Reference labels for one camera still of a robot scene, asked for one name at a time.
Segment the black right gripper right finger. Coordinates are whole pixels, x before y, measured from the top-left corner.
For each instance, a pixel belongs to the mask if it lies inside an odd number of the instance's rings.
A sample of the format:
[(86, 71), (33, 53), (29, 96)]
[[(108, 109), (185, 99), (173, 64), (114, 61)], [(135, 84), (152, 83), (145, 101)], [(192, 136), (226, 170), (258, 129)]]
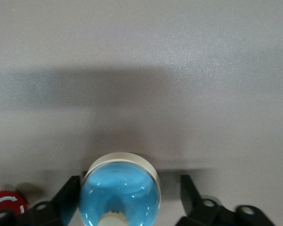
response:
[(185, 216), (178, 226), (273, 226), (271, 219), (259, 208), (239, 205), (230, 211), (216, 201), (203, 198), (189, 175), (180, 176), (180, 195)]

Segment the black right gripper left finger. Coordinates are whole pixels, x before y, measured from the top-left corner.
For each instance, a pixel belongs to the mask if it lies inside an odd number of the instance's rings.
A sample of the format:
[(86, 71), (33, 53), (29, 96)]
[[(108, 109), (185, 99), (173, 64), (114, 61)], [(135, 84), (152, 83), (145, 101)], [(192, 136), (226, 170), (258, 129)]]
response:
[(28, 207), (14, 191), (0, 191), (0, 226), (67, 226), (78, 207), (80, 176), (71, 176), (50, 201)]

